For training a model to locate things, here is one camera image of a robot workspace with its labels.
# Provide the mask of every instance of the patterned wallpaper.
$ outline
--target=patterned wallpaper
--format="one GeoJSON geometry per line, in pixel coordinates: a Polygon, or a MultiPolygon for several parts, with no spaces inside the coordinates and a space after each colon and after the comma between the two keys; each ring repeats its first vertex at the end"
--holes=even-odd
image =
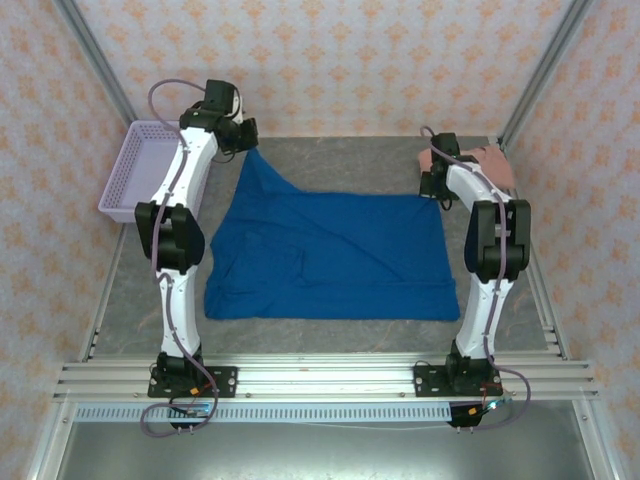
{"type": "Polygon", "coordinates": [[[572,354],[640,472],[640,4],[596,0],[509,157],[572,354]]]}
{"type": "MultiPolygon", "coordinates": [[[[570,3],[78,1],[141,118],[157,80],[222,78],[270,136],[497,135],[570,3]]],[[[201,99],[165,88],[168,117],[201,99]]]]}
{"type": "Polygon", "coordinates": [[[125,133],[51,0],[0,3],[0,478],[25,478],[118,234],[97,211],[125,133]]]}

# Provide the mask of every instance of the blue cloth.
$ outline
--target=blue cloth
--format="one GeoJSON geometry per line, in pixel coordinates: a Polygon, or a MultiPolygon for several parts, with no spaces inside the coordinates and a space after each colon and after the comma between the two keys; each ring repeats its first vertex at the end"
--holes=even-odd
{"type": "Polygon", "coordinates": [[[256,149],[211,249],[209,318],[460,316],[435,201],[303,192],[256,149]]]}

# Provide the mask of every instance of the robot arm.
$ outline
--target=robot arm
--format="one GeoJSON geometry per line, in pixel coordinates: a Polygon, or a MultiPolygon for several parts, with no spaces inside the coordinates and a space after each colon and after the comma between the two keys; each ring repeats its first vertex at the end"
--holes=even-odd
{"type": "MultiPolygon", "coordinates": [[[[140,241],[145,256],[151,259],[153,229],[160,205],[167,194],[170,195],[159,220],[156,245],[156,275],[160,278],[164,323],[162,348],[152,370],[149,388],[149,396],[156,397],[172,397],[204,385],[202,368],[196,368],[193,362],[202,365],[194,282],[197,266],[204,255],[205,239],[190,209],[199,201],[209,164],[218,149],[225,154],[235,154],[258,144],[255,120],[243,120],[242,98],[237,88],[217,80],[207,81],[204,100],[180,117],[180,133],[184,145],[179,143],[158,191],[150,202],[140,202],[135,209],[140,241]]],[[[220,371],[210,373],[220,375],[220,371]]]]}
{"type": "Polygon", "coordinates": [[[432,166],[422,174],[420,194],[440,202],[457,197],[471,212],[464,251],[465,266],[471,274],[471,290],[462,328],[453,341],[445,366],[414,368],[416,394],[501,395],[500,387],[486,385],[500,383],[499,372],[492,362],[495,332],[504,300],[518,274],[529,263],[531,207],[526,200],[512,199],[501,192],[481,175],[481,166],[473,157],[461,156],[455,134],[434,135],[432,145],[435,147],[432,166]],[[497,197],[504,206],[505,232],[501,232],[497,197]],[[503,256],[505,270],[498,282],[503,256]],[[425,380],[428,388],[421,386],[425,380]]]}

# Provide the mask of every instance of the gray table surface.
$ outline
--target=gray table surface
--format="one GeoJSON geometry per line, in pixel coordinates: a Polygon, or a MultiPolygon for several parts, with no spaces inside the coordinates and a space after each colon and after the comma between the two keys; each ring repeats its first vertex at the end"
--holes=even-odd
{"type": "MultiPolygon", "coordinates": [[[[484,137],[460,139],[461,148],[487,144],[484,137]]],[[[260,151],[280,174],[311,191],[417,193],[417,154],[424,139],[412,137],[265,138],[260,151]]],[[[198,222],[207,243],[224,218],[244,155],[213,164],[198,222]]],[[[470,277],[463,248],[469,214],[457,202],[443,212],[447,249],[462,315],[470,277]]],[[[413,320],[244,319],[214,321],[204,316],[203,295],[213,268],[207,247],[196,277],[196,321],[205,354],[350,353],[448,351],[457,322],[413,320]]],[[[95,355],[156,354],[162,339],[160,292],[149,279],[135,225],[124,247],[108,299],[95,355]]],[[[520,275],[505,303],[496,334],[500,351],[545,349],[546,343],[526,275],[520,275]]]]}

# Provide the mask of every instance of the purple basket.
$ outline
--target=purple basket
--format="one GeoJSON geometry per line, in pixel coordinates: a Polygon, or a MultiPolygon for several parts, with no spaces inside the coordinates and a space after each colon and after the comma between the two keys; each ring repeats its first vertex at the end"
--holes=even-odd
{"type": "MultiPolygon", "coordinates": [[[[134,209],[138,202],[148,202],[164,180],[178,146],[178,137],[156,121],[137,120],[129,127],[120,154],[113,167],[98,210],[118,223],[135,223],[134,209]]],[[[198,215],[207,173],[198,190],[196,204],[191,207],[198,215]]]]}

